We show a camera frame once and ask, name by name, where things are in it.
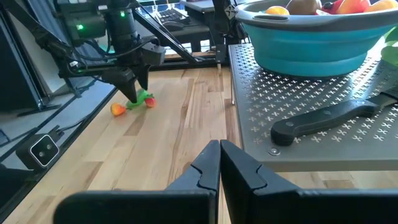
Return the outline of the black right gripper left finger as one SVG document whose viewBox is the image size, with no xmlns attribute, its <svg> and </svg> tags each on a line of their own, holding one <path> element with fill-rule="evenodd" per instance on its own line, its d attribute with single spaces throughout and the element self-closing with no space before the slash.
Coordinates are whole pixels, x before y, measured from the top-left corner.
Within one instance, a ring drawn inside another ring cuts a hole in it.
<svg viewBox="0 0 398 224">
<path fill-rule="evenodd" d="M 53 224 L 217 224 L 221 149 L 210 141 L 164 190 L 90 190 L 63 199 Z"/>
</svg>

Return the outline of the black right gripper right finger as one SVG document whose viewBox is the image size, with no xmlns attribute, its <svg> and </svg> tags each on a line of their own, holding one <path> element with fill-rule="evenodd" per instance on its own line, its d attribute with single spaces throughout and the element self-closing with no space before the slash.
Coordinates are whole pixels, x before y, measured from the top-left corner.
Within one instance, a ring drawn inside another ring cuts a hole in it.
<svg viewBox="0 0 398 224">
<path fill-rule="evenodd" d="M 303 189 L 232 142 L 220 144 L 232 224 L 398 224 L 398 189 Z"/>
</svg>

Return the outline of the black kitchen knife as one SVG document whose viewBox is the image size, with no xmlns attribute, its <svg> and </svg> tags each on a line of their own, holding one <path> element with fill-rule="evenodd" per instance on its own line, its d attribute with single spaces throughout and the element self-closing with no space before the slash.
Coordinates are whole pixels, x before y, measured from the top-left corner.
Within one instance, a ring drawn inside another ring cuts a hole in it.
<svg viewBox="0 0 398 224">
<path fill-rule="evenodd" d="M 271 139 L 278 146 L 289 146 L 297 137 L 326 131 L 355 117 L 370 118 L 397 102 L 398 85 L 367 99 L 348 100 L 277 121 L 271 127 Z"/>
</svg>

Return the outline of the small orange toy fruit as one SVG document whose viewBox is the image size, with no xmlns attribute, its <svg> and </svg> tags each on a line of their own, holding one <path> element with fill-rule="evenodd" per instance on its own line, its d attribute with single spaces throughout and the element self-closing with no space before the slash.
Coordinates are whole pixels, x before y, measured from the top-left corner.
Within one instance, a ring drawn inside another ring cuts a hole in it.
<svg viewBox="0 0 398 224">
<path fill-rule="evenodd" d="M 265 13 L 283 16 L 288 16 L 290 14 L 289 10 L 282 6 L 271 6 L 265 10 Z"/>
<path fill-rule="evenodd" d="M 126 110 L 126 107 L 119 103 L 113 103 L 110 107 L 110 111 L 113 116 L 120 116 L 125 113 Z"/>
</svg>

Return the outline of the brown whole toy kiwi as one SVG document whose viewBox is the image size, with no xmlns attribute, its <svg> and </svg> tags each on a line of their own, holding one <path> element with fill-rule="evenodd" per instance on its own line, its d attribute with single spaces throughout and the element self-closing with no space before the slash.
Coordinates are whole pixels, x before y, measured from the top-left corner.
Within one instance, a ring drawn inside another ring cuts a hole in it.
<svg viewBox="0 0 398 224">
<path fill-rule="evenodd" d="M 322 8 L 320 0 L 290 0 L 286 9 L 290 15 L 315 15 Z"/>
</svg>

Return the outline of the blue collapsible colander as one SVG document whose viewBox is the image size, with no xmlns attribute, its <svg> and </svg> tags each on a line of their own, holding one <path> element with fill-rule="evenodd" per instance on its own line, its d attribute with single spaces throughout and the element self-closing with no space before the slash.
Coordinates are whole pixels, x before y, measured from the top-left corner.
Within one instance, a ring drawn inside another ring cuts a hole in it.
<svg viewBox="0 0 398 224">
<path fill-rule="evenodd" d="M 378 40 L 398 25 L 398 8 L 335 15 L 272 15 L 289 0 L 260 0 L 237 7 L 236 19 L 262 68 L 296 77 L 335 77 L 358 69 Z"/>
</svg>

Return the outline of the black keyboard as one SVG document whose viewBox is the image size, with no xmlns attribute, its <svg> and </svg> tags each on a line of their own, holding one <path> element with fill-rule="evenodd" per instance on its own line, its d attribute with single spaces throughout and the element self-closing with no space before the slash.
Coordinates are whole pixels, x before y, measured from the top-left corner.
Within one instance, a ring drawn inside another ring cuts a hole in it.
<svg viewBox="0 0 398 224">
<path fill-rule="evenodd" d="M 155 15 L 162 24 L 165 22 L 179 22 L 182 24 L 189 24 L 191 21 L 189 16 L 182 14 L 175 8 L 156 12 Z"/>
</svg>

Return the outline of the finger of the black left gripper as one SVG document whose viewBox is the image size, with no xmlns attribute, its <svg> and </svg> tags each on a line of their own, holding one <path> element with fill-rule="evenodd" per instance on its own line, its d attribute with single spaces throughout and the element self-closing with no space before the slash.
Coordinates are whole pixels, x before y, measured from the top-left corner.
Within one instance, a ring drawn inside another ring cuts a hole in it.
<svg viewBox="0 0 398 224">
<path fill-rule="evenodd" d="M 137 69 L 129 67 L 114 67 L 101 75 L 103 81 L 114 85 L 132 103 L 137 102 L 135 81 L 138 78 Z"/>
<path fill-rule="evenodd" d="M 145 90 L 148 90 L 149 86 L 149 70 L 150 65 L 142 65 L 136 67 L 135 71 L 137 81 L 139 82 L 140 86 Z"/>
</svg>

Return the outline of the black computer mouse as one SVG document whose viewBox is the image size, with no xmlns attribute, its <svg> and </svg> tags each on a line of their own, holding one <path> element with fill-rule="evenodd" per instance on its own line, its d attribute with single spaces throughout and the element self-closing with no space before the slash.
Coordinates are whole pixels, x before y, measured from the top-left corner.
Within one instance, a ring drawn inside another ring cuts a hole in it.
<svg viewBox="0 0 398 224">
<path fill-rule="evenodd" d="M 171 32 L 183 30 L 185 25 L 181 22 L 167 21 L 162 24 L 165 29 Z"/>
</svg>

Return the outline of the green plant in white pot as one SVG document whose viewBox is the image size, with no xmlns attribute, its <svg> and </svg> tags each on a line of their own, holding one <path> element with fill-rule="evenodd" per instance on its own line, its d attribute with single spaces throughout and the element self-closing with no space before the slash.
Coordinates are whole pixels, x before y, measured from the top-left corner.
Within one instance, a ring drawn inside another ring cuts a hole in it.
<svg viewBox="0 0 398 224">
<path fill-rule="evenodd" d="M 398 26 L 384 35 L 385 46 L 381 50 L 382 59 L 398 67 Z"/>
</svg>

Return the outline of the grey perforated metal shelf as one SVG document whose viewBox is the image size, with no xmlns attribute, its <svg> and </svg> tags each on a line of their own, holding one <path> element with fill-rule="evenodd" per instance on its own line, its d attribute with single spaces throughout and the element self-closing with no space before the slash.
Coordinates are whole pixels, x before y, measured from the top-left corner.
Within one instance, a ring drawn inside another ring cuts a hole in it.
<svg viewBox="0 0 398 224">
<path fill-rule="evenodd" d="M 383 40 L 355 71 L 329 79 L 298 79 L 262 69 L 250 44 L 229 48 L 243 149 L 278 172 L 398 170 L 398 102 L 370 118 L 355 117 L 337 127 L 272 142 L 271 127 L 282 119 L 367 99 L 398 85 L 398 67 L 381 58 Z"/>
</svg>

